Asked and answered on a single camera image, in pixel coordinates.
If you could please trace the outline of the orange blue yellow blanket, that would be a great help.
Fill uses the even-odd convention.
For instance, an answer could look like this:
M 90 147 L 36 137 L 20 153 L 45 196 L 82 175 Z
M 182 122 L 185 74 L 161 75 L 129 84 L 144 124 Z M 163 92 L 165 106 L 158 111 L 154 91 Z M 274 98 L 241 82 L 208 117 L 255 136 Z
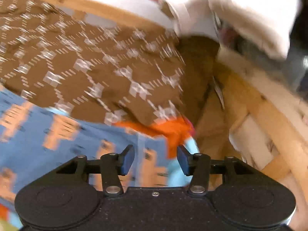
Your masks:
M 184 145 L 191 153 L 199 152 L 196 141 L 192 137 L 194 127 L 188 119 L 177 117 L 170 121 L 159 120 L 158 123 L 153 123 L 150 126 L 130 121 L 120 121 L 114 125 L 123 127 L 127 131 L 135 130 L 153 138 L 164 137 L 167 152 L 167 186 L 178 187 L 189 184 L 191 177 L 183 174 L 176 158 L 177 147 L 180 144 Z

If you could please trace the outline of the blue pants with orange patches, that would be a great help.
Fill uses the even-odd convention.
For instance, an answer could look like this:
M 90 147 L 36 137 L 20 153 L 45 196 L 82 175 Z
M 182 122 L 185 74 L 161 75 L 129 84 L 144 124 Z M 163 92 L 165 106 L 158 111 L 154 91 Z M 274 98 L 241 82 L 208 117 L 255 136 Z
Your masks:
M 72 158 L 90 160 L 121 153 L 128 145 L 135 159 L 122 187 L 178 187 L 190 181 L 176 159 L 168 158 L 167 140 L 130 128 L 77 121 L 38 107 L 1 88 L 1 230 L 18 230 L 17 192 Z

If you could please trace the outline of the wooden bed frame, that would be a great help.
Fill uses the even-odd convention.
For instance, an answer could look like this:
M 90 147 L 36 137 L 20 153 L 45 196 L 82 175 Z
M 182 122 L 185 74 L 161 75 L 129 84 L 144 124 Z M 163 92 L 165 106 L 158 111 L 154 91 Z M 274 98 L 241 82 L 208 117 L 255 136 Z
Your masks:
M 42 0 L 84 15 L 110 19 L 114 26 L 167 29 L 167 18 L 141 0 L 122 9 L 95 0 Z M 234 51 L 220 46 L 205 68 L 202 106 L 184 118 L 196 130 L 197 143 L 213 158 L 241 155 L 249 165 L 283 183 L 296 198 L 290 226 L 307 230 L 307 103 Z

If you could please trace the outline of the brown patterned bedsheet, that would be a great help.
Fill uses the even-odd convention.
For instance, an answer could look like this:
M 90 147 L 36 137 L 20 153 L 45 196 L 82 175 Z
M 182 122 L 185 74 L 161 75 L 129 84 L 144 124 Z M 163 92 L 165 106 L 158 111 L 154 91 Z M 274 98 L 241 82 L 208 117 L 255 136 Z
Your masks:
M 1 85 L 82 121 L 151 126 L 196 112 L 218 49 L 207 37 L 95 26 L 41 0 L 1 0 Z

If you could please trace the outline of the white pillow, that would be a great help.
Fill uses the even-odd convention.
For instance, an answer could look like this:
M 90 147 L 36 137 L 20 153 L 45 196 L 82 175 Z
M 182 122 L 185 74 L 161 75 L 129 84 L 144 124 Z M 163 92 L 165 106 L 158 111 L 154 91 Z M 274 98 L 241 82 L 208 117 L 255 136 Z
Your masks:
M 188 34 L 201 18 L 216 14 L 271 59 L 286 59 L 300 0 L 158 0 L 174 21 L 177 34 Z

